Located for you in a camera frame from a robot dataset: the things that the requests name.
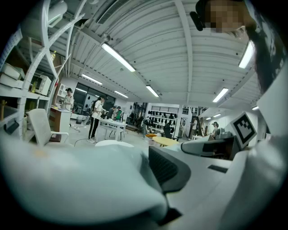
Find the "white mesh office chair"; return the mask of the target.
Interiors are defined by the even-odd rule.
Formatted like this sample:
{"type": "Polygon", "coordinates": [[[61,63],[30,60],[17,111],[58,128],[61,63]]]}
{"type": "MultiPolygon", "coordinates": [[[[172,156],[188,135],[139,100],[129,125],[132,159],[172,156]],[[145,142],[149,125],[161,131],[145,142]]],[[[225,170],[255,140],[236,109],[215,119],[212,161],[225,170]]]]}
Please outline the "white mesh office chair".
{"type": "Polygon", "coordinates": [[[73,147],[68,142],[69,134],[67,132],[55,132],[51,131],[49,120],[45,109],[33,109],[27,112],[28,119],[34,130],[37,144],[41,147],[73,147]],[[63,142],[51,142],[50,139],[53,135],[60,135],[64,137],[63,142]]]}

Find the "person's printed white shirt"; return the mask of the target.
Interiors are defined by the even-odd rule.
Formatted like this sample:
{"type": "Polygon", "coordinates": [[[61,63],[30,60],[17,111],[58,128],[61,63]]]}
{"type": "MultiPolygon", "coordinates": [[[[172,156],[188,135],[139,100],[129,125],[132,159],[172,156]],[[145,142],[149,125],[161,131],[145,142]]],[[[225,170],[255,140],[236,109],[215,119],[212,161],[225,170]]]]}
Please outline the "person's printed white shirt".
{"type": "Polygon", "coordinates": [[[245,29],[255,47],[255,70],[262,93],[257,105],[272,135],[288,135],[288,49],[278,27],[260,8],[260,0],[244,3],[255,21],[245,29]]]}

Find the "wooden cabinet with white top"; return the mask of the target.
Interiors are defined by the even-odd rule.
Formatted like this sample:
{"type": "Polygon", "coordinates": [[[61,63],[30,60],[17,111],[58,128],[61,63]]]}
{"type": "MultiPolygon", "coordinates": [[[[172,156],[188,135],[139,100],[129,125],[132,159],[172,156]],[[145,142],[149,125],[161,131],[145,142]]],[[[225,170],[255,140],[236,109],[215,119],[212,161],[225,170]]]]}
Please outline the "wooden cabinet with white top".
{"type": "Polygon", "coordinates": [[[68,133],[70,127],[71,112],[57,107],[50,108],[49,124],[52,131],[68,133]]]}

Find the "dark glass window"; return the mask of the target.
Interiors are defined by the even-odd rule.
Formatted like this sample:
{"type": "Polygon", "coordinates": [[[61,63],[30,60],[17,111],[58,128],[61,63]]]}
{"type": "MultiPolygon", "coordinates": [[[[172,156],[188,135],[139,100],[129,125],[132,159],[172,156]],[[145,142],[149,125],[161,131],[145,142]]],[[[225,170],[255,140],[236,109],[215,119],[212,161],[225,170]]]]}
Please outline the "dark glass window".
{"type": "Polygon", "coordinates": [[[115,104],[115,98],[111,97],[101,91],[93,89],[78,83],[74,92],[74,112],[76,114],[84,114],[90,110],[91,104],[96,101],[100,96],[104,96],[103,108],[109,110],[115,104]]]}

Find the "ceiling spotlight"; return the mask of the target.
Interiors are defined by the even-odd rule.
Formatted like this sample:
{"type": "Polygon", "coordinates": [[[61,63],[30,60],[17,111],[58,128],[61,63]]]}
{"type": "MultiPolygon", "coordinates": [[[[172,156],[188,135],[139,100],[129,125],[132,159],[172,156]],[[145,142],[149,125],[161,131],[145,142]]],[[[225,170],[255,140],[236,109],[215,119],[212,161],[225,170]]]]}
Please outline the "ceiling spotlight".
{"type": "Polygon", "coordinates": [[[89,21],[89,19],[80,19],[79,21],[77,21],[74,24],[74,27],[76,27],[77,29],[81,30],[84,28],[86,22],[89,21]]]}

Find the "white metal shelf rack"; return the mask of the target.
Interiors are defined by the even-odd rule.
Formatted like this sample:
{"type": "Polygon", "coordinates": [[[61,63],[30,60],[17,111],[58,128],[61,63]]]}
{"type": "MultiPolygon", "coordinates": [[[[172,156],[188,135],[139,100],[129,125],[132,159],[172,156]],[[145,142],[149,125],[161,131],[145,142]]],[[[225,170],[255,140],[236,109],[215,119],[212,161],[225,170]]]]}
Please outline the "white metal shelf rack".
{"type": "Polygon", "coordinates": [[[71,36],[74,24],[84,17],[82,12],[87,0],[64,0],[67,11],[54,27],[48,27],[49,9],[59,0],[40,0],[26,16],[17,31],[10,37],[0,57],[0,71],[4,63],[23,69],[25,79],[21,89],[0,84],[0,105],[19,109],[22,138],[29,142],[35,138],[27,112],[45,109],[48,120],[55,90],[61,75],[67,75],[72,57],[71,36]],[[56,51],[54,61],[51,53],[56,51]],[[51,84],[46,96],[32,93],[32,78],[45,75],[51,84]]]}

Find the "white flat box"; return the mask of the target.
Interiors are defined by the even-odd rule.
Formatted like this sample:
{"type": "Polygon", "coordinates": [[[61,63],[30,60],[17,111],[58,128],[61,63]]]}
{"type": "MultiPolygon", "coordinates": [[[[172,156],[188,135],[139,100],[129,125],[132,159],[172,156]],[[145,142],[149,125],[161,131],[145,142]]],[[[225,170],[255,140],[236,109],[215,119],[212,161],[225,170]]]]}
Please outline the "white flat box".
{"type": "Polygon", "coordinates": [[[23,69],[4,63],[0,71],[0,84],[21,89],[25,79],[23,69]]]}

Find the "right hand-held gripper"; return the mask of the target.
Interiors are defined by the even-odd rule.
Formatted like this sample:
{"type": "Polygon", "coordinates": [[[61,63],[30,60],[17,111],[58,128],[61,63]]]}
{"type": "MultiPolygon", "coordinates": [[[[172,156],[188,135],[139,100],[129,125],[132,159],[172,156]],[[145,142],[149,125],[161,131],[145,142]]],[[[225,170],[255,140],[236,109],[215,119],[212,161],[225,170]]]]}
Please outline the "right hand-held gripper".
{"type": "Polygon", "coordinates": [[[257,135],[246,112],[241,113],[217,131],[213,141],[203,144],[204,138],[181,143],[181,150],[189,155],[233,160],[235,155],[248,147],[257,135]]]}

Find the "black office chair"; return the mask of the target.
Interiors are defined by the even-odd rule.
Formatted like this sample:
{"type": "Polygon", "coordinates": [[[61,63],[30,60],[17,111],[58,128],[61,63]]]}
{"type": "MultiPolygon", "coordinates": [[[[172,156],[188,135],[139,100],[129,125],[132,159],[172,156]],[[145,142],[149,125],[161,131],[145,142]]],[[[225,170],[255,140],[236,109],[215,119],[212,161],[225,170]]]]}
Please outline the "black office chair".
{"type": "Polygon", "coordinates": [[[177,137],[173,137],[172,136],[172,134],[170,133],[171,127],[170,127],[169,124],[165,124],[165,126],[163,128],[163,131],[164,131],[165,137],[168,138],[168,139],[172,139],[172,140],[178,141],[181,138],[179,136],[177,136],[177,137]]]}

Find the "clear storage bin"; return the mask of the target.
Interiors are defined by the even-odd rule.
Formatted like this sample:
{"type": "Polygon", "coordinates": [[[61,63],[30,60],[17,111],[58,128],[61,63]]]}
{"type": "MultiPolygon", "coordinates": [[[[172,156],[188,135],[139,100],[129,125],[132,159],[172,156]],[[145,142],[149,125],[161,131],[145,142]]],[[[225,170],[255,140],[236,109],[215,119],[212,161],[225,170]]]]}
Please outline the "clear storage bin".
{"type": "Polygon", "coordinates": [[[0,132],[22,138],[21,116],[19,109],[0,105],[0,132]]]}

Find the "white round table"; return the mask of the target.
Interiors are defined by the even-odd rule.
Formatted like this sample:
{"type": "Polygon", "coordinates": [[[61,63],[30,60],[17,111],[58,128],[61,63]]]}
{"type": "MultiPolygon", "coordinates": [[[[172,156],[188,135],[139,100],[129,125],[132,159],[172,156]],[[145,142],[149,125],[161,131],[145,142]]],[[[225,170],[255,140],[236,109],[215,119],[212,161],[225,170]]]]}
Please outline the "white round table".
{"type": "Polygon", "coordinates": [[[119,145],[119,146],[126,146],[126,147],[134,147],[133,145],[126,143],[126,142],[120,142],[116,140],[103,140],[95,144],[95,147],[99,146],[109,146],[109,145],[119,145]]]}

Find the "wall shelf with black items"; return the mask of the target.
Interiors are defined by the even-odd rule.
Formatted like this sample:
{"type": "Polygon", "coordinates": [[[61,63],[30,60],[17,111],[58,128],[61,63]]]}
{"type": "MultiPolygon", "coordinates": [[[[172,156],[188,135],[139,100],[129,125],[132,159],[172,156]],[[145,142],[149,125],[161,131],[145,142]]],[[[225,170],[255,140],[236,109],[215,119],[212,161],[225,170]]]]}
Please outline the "wall shelf with black items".
{"type": "Polygon", "coordinates": [[[168,106],[152,106],[148,109],[147,117],[151,123],[153,133],[164,134],[166,125],[170,127],[170,134],[175,136],[179,108],[168,106]]]}

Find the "ceiling air vent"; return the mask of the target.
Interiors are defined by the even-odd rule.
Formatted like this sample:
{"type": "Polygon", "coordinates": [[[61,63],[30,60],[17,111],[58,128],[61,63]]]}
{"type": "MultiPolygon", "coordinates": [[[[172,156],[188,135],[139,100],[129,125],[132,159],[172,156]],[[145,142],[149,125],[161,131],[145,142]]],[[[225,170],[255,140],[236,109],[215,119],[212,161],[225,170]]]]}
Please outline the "ceiling air vent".
{"type": "Polygon", "coordinates": [[[119,8],[130,0],[116,0],[99,18],[97,24],[104,24],[119,8]]]}

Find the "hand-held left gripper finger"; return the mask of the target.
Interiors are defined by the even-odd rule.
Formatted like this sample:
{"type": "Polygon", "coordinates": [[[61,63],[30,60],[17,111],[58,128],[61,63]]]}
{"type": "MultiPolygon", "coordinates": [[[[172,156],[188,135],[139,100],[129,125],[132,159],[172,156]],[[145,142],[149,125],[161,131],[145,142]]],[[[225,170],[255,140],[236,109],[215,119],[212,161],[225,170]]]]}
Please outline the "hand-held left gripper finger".
{"type": "Polygon", "coordinates": [[[155,146],[148,158],[174,217],[161,230],[276,228],[288,180],[288,135],[261,141],[232,161],[155,146]]]}

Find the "white toaster oven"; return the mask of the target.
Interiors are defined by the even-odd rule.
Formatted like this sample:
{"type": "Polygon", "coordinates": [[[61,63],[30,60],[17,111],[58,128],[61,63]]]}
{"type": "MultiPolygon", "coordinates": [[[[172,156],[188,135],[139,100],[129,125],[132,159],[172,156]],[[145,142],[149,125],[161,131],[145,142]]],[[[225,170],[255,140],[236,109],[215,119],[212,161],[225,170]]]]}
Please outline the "white toaster oven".
{"type": "Polygon", "coordinates": [[[32,93],[41,94],[46,96],[50,88],[51,80],[45,75],[34,76],[32,78],[32,93]]]}

